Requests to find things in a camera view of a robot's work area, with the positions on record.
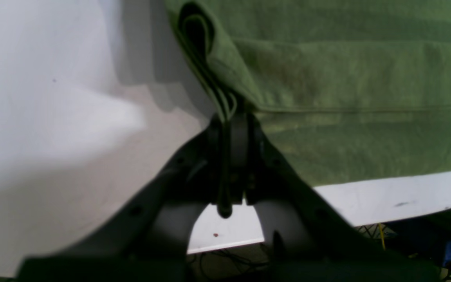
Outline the image left gripper black left finger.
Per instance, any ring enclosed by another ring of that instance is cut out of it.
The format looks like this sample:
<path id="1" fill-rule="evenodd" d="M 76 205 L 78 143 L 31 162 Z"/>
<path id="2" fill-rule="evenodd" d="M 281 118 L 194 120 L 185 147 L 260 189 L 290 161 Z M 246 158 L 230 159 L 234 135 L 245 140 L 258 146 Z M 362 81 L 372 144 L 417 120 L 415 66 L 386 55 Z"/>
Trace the image left gripper black left finger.
<path id="1" fill-rule="evenodd" d="M 186 282 L 190 235 L 215 204 L 230 216 L 229 125 L 214 116 L 145 187 L 86 238 L 59 252 L 30 257 L 19 282 Z"/>

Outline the image left gripper right finger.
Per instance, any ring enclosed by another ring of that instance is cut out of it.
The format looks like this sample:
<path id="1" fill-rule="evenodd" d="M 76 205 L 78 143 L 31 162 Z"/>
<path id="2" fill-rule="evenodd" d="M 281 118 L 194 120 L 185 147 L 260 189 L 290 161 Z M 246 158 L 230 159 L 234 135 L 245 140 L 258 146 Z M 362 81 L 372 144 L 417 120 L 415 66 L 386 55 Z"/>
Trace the image left gripper right finger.
<path id="1" fill-rule="evenodd" d="M 252 114 L 229 121 L 229 204 L 261 223 L 272 282 L 437 282 L 436 269 L 359 234 L 304 182 Z"/>

